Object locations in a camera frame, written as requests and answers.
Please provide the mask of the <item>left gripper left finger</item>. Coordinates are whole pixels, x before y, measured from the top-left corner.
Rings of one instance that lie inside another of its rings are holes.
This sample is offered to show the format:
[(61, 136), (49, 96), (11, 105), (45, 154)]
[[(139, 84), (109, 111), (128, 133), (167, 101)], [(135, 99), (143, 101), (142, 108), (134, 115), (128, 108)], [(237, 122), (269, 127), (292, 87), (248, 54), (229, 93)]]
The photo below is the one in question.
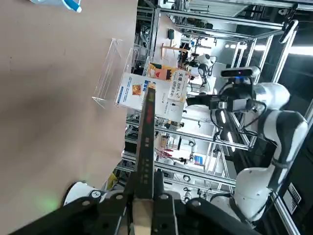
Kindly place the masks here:
[(105, 194), (83, 182), (73, 184), (59, 209), (15, 230), (15, 235), (132, 235), (134, 173), (124, 190)]

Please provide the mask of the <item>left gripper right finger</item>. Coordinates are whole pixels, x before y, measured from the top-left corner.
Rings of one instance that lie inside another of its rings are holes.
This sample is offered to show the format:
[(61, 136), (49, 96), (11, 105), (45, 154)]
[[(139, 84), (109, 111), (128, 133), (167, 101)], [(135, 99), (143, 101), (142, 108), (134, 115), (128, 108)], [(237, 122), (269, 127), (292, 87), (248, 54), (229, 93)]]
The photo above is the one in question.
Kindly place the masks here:
[(182, 203), (164, 190), (163, 172), (154, 173), (153, 235), (255, 235), (257, 232), (201, 198)]

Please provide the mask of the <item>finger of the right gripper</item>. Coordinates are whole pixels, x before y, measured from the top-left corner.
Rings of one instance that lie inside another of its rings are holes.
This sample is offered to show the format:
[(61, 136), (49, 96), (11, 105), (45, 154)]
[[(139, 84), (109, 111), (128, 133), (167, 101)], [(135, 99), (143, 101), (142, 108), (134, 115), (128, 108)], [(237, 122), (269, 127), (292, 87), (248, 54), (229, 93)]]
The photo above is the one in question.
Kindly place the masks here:
[(186, 103), (188, 106), (192, 105), (205, 105), (210, 106), (211, 95), (197, 95), (193, 97), (188, 97)]

